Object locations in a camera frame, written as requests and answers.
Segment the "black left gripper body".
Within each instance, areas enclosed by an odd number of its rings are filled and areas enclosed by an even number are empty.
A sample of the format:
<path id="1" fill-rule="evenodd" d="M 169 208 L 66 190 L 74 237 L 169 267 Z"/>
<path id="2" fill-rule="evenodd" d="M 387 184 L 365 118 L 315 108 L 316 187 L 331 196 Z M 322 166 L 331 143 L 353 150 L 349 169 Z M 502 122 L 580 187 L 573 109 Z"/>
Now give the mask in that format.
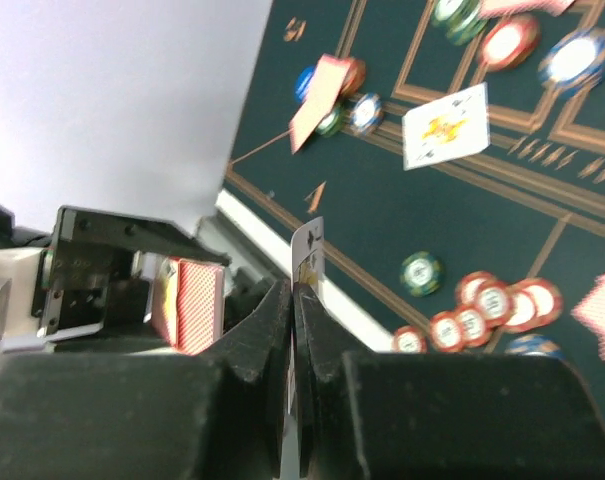
<path id="1" fill-rule="evenodd" d="M 40 255 L 32 314 L 37 334 L 81 336 L 135 323 L 150 283 L 134 271 L 138 254 L 227 266 L 230 258 L 170 221 L 62 206 Z"/>

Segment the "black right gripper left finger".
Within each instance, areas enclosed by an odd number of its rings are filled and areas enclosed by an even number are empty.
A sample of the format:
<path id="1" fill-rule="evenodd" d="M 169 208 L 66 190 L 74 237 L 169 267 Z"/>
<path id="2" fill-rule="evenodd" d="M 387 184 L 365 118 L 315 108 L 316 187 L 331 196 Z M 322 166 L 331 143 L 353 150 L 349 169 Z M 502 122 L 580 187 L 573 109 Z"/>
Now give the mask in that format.
<path id="1" fill-rule="evenodd" d="M 273 479 L 291 291 L 199 355 L 0 357 L 0 479 Z"/>

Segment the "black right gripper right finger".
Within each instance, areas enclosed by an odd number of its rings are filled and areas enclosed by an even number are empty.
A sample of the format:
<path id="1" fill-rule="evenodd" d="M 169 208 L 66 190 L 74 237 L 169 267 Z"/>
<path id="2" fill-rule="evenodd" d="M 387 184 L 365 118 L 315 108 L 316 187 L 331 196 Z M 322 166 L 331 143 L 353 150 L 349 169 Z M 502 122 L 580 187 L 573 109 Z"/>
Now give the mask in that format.
<path id="1" fill-rule="evenodd" d="M 605 426 L 548 357 L 378 353 L 293 290 L 309 479 L 605 479 Z"/>

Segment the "red playing card deck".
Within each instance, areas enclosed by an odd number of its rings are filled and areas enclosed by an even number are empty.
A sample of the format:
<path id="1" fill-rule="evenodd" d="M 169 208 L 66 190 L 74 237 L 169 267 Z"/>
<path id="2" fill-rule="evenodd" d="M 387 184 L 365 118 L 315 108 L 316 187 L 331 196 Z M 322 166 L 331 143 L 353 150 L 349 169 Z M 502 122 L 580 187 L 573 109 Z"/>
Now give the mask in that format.
<path id="1" fill-rule="evenodd" d="M 153 282 L 151 325 L 178 352 L 197 355 L 223 334 L 224 291 L 223 266 L 166 257 Z"/>

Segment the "green poker chip stack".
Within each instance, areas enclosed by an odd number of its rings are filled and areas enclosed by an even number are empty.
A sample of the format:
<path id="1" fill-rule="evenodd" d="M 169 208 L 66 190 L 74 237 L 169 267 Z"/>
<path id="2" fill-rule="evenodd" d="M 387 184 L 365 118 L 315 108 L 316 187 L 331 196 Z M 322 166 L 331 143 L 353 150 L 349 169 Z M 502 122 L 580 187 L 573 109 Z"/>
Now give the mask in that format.
<path id="1" fill-rule="evenodd" d="M 401 283 L 415 297 L 434 293 L 440 288 L 443 276 L 443 263 L 428 251 L 411 254 L 401 265 Z"/>

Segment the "red poker chip stack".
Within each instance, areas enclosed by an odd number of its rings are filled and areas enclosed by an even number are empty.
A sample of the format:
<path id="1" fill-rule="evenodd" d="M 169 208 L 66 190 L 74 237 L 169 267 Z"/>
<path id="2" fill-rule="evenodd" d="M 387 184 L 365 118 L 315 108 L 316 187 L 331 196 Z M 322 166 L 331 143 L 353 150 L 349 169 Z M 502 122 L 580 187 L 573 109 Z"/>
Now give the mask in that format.
<path id="1" fill-rule="evenodd" d="M 456 285 L 456 307 L 432 317 L 430 340 L 447 353 L 491 348 L 504 334 L 533 334 L 556 321 L 564 307 L 557 286 L 540 277 L 513 284 L 487 271 L 465 275 Z"/>

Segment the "blue poker chip stack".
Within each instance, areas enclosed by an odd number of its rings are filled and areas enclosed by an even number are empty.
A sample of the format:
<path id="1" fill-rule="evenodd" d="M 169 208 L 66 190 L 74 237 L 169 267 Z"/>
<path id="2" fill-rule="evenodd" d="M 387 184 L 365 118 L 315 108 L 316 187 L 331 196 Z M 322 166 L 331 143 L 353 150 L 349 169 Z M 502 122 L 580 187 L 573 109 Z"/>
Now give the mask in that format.
<path id="1" fill-rule="evenodd" d="M 528 334 L 515 338 L 507 344 L 505 353 L 514 355 L 538 355 L 560 360 L 566 359 L 557 343 L 540 334 Z"/>

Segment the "green chips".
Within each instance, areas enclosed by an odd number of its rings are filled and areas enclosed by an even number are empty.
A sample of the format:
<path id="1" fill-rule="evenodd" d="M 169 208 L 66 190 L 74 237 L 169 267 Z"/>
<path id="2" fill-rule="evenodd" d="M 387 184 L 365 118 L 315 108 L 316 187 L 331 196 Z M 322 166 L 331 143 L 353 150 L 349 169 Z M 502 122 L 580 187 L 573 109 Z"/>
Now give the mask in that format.
<path id="1" fill-rule="evenodd" d="M 437 0 L 431 22 L 446 28 L 446 37 L 454 45 L 464 45 L 475 38 L 488 23 L 480 16 L 479 0 Z"/>

